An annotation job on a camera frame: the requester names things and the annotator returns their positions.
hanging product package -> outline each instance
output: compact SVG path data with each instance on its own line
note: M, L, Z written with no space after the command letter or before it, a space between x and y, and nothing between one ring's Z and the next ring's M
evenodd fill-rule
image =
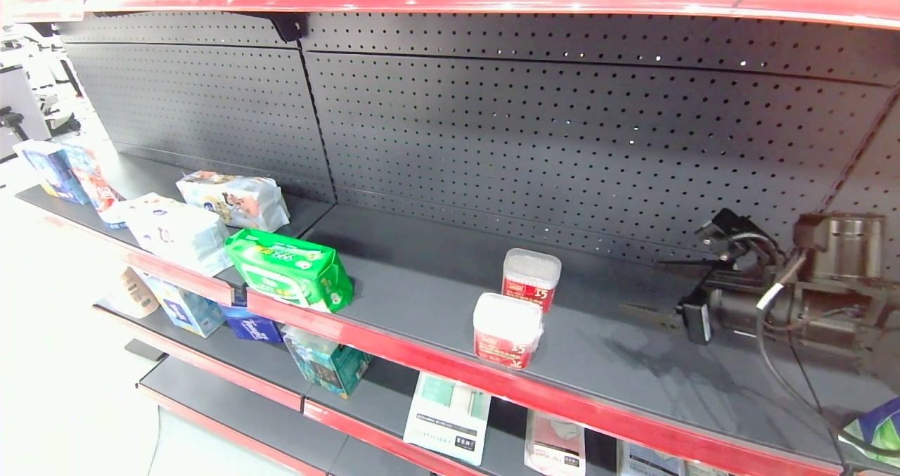
M103 177L97 154L86 141L67 140L62 143L65 159L84 188L100 219L110 229L124 229L122 201L125 200Z
M353 283L328 246L243 229L226 249L247 286L269 297L322 312L338 312L353 300Z
M545 476L584 476L584 427L528 409L525 465Z
M122 206L131 234L152 254L208 277L231 267L225 253L228 230L218 214L157 193Z
M270 178L198 171L176 186L184 201L215 212L227 226L274 232L288 224L281 188Z

pegboard back panel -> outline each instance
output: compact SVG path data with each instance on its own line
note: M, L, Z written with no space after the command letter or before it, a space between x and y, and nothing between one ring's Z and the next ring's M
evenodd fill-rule
M900 281L900 105L894 102L829 210L887 216L884 273Z
M120 148L306 179L334 200L297 49L70 44L79 78Z
M338 201L484 229L614 236L640 261L694 250L722 207L790 245L889 89L796 77L524 60L306 55ZM543 240L539 233L524 238ZM628 247L641 243L643 254Z
M271 21L228 12L145 12L59 23L66 44L209 44L294 47Z
M306 50L677 66L890 86L900 32L694 15L309 15Z

cardboard box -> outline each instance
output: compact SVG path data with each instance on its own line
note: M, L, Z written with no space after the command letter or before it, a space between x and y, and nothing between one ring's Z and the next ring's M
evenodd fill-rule
M296 326L284 326L284 344L303 377L344 399L356 389L372 355L339 342L309 334Z

blue package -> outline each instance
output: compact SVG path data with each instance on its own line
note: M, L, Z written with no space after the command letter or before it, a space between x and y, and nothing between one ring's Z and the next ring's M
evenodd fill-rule
M26 140L13 146L13 150L31 163L49 195L82 205L91 202L58 143Z
M231 331L238 339L264 342L283 341L278 323L251 313L247 309L247 297L243 291L235 291L231 306L219 304L219 309L225 315L225 322L228 322L228 326L231 327Z

label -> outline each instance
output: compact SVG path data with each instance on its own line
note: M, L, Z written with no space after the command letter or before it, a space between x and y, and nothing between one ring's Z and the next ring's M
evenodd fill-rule
M512 341L475 331L475 353L479 358L505 365L512 369L525 369L531 363L531 348L513 344Z
M543 288L531 286L530 284L518 283L518 281L511 281L508 280L508 278L503 278L504 295L507 297L514 297L514 299L533 302L538 306L541 306L541 310L543 310L544 313L550 310L550 306L553 303L553 293L556 293L555 288L552 290L544 290Z

